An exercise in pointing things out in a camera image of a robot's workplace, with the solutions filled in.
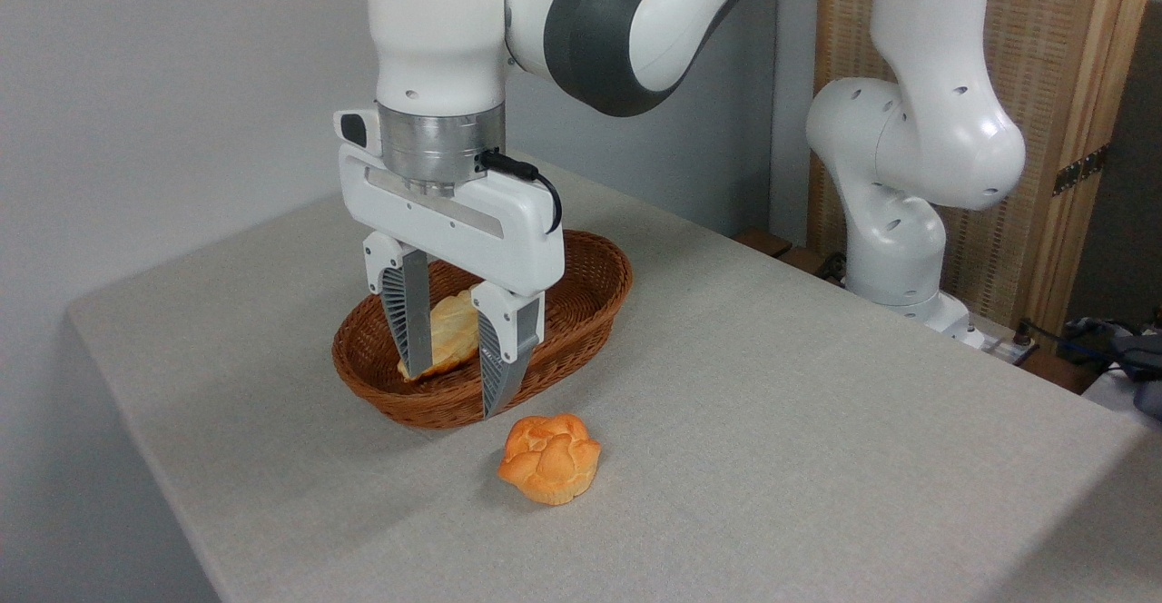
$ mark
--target pastry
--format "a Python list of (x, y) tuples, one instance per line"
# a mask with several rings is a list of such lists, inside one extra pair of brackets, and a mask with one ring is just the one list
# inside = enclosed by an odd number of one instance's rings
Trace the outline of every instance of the pastry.
[(496, 475), (537, 503), (560, 505), (589, 489), (598, 454), (601, 445), (573, 414), (525, 417), (512, 425)]
[(480, 326), (476, 322), (476, 308), (472, 306), (469, 289), (453, 297), (444, 297), (432, 308), (432, 366), (424, 368), (418, 376), (408, 375), (408, 368), (401, 359), (396, 368), (409, 383), (445, 374), (460, 364), (472, 360), (480, 350)]

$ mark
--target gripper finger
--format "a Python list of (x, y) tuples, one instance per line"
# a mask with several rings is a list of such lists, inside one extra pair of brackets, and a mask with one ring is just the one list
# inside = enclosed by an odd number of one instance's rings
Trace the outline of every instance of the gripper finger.
[(426, 252), (404, 247), (382, 234), (364, 242), (367, 275), (378, 292), (409, 375), (432, 366), (431, 295)]
[(473, 288), (485, 417), (502, 411), (521, 390), (532, 351), (544, 339), (544, 293), (523, 297), (488, 281)]

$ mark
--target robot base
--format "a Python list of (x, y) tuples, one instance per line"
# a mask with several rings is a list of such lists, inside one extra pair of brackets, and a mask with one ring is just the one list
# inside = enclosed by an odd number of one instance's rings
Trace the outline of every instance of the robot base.
[[(919, 307), (884, 306), (884, 308), (894, 310), (897, 314), (903, 314), (904, 317), (916, 318), (917, 314), (912, 313), (912, 310)], [(937, 301), (934, 301), (934, 306), (930, 309), (927, 318), (917, 318), (917, 322), (924, 322), (924, 325), (928, 326), (928, 329), (933, 329), (938, 333), (946, 335), (952, 339), (960, 339), (960, 342), (976, 347), (976, 350), (984, 346), (984, 335), (973, 326), (968, 308), (957, 297), (952, 297), (946, 295), (946, 293), (937, 293)]]

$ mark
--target wicker basket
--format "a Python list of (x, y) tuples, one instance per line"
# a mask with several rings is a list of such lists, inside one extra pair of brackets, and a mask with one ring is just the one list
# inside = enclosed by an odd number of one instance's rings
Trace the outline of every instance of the wicker basket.
[[(480, 277), (444, 260), (429, 265), (431, 301), (479, 283)], [(633, 283), (624, 252), (602, 236), (565, 231), (565, 277), (545, 293), (545, 342), (536, 347), (521, 390), (505, 409), (568, 376), (609, 339), (614, 316)], [(399, 351), (378, 296), (349, 314), (335, 335), (331, 356), (343, 382), (395, 422), (423, 429), (454, 429), (483, 417), (480, 360), (447, 374), (407, 383), (396, 371)]]

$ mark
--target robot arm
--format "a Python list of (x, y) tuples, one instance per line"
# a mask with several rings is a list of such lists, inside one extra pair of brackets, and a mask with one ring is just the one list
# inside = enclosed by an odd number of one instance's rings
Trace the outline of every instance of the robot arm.
[(984, 65), (985, 3), (874, 0), (871, 40), (899, 82), (832, 81), (808, 115), (844, 202), (847, 289), (968, 343), (968, 310), (939, 292), (945, 227), (928, 202), (995, 206), (1025, 164)]
[(432, 360), (428, 256), (485, 279), (472, 292), (485, 416), (519, 389), (544, 339), (564, 242), (552, 193), (528, 181), (535, 168), (497, 159), (510, 58), (605, 114), (641, 114), (675, 89), (730, 3), (368, 0), (378, 107), (335, 115), (339, 172), (352, 217), (374, 228), (367, 285), (408, 372)]
[(507, 0), (526, 72), (594, 109), (643, 114), (668, 98), (733, 0)]

